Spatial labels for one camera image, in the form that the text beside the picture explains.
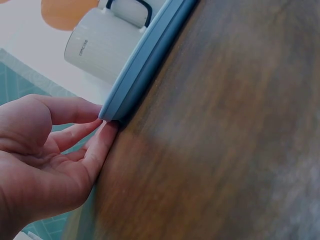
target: white mug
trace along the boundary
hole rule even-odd
[[[137,16],[141,13],[148,15],[144,5],[140,4],[139,7],[141,9],[136,11]],[[120,18],[119,5],[115,9],[117,11],[113,8],[91,9],[74,28],[64,52],[67,62],[111,85],[116,81],[146,28]]]

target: black handle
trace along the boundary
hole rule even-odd
[[[107,9],[110,9],[111,10],[111,5],[112,5],[112,3],[113,3],[113,1],[115,1],[115,0],[108,0],[108,2],[106,3],[106,8]],[[152,7],[147,3],[147,2],[145,2],[145,1],[143,1],[143,0],[136,0],[138,3],[140,3],[140,4],[142,4],[143,6],[145,6],[145,8],[147,9],[147,11],[148,11],[148,16],[146,17],[146,21],[145,21],[145,24],[144,24],[144,26],[147,28],[147,27],[149,27],[149,25],[150,25],[150,22],[151,22],[151,17],[152,17],[152,12],[153,12],[153,9],[152,9]]]

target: wood grain surface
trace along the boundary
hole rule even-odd
[[[95,240],[319,239],[319,1],[201,0],[93,209]]]

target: human hand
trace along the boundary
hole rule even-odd
[[[85,202],[117,128],[114,123],[103,124],[80,150],[62,152],[102,124],[97,119],[100,109],[78,97],[40,95],[0,106],[1,235],[10,225],[19,231]],[[51,132],[53,125],[66,123],[76,124]]]

